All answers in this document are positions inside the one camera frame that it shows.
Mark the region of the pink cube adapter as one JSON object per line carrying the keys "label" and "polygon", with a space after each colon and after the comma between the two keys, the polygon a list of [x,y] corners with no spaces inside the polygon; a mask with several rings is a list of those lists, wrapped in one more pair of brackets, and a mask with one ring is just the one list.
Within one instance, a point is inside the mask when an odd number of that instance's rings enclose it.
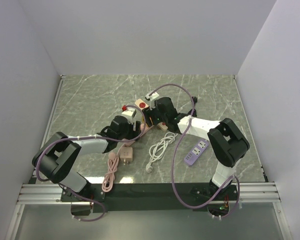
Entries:
{"label": "pink cube adapter", "polygon": [[119,158],[124,165],[133,161],[133,148],[130,146],[124,146],[119,151]]}

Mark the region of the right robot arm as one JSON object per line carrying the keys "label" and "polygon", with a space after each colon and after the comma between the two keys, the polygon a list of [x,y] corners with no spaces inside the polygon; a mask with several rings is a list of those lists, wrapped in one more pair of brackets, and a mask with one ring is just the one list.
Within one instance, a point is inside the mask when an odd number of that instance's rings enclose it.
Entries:
{"label": "right robot arm", "polygon": [[223,120],[205,120],[195,117],[196,110],[179,113],[170,97],[145,98],[148,107],[142,110],[146,124],[166,125],[174,134],[186,134],[209,141],[218,161],[215,173],[210,181],[209,193],[220,200],[227,194],[225,181],[236,172],[238,162],[250,149],[250,143],[230,118]]}

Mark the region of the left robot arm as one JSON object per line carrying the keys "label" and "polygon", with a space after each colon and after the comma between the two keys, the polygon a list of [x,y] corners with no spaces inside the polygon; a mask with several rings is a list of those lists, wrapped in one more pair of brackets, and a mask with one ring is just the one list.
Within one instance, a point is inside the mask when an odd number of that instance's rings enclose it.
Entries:
{"label": "left robot arm", "polygon": [[84,201],[90,195],[91,183],[73,170],[77,157],[108,153],[120,142],[137,140],[144,131],[140,121],[130,123],[126,117],[118,115],[94,135],[71,137],[56,132],[32,159],[36,177],[41,182],[51,181],[71,189],[78,201]]}

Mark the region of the beige red power strip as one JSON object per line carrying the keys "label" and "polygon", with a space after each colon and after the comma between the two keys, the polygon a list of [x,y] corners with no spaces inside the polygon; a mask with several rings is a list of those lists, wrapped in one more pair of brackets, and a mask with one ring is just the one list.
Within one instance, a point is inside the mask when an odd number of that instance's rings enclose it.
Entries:
{"label": "beige red power strip", "polygon": [[[145,109],[146,107],[148,107],[148,104],[145,103],[142,99],[137,99],[134,104],[139,107],[141,110]],[[165,123],[160,122],[156,125],[158,128],[160,128],[161,130],[163,130],[164,132],[166,132],[168,130],[168,127],[166,126]]]}

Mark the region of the purple power strip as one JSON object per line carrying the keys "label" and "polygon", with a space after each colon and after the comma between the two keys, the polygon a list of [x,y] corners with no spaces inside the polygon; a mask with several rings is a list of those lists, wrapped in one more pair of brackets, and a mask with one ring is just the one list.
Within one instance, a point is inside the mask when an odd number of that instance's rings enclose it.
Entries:
{"label": "purple power strip", "polygon": [[191,167],[203,152],[208,148],[209,142],[206,139],[200,139],[198,143],[188,152],[184,158],[184,162],[187,166]]}

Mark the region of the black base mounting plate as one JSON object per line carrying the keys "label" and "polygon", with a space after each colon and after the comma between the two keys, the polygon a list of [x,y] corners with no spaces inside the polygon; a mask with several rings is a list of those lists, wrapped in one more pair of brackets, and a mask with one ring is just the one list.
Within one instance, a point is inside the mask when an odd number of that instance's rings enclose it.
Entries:
{"label": "black base mounting plate", "polygon": [[[217,188],[207,182],[176,183],[180,198],[191,206],[207,202]],[[83,193],[105,206],[106,211],[183,210],[171,183],[116,183],[110,192],[102,192],[101,185],[93,183]]]}

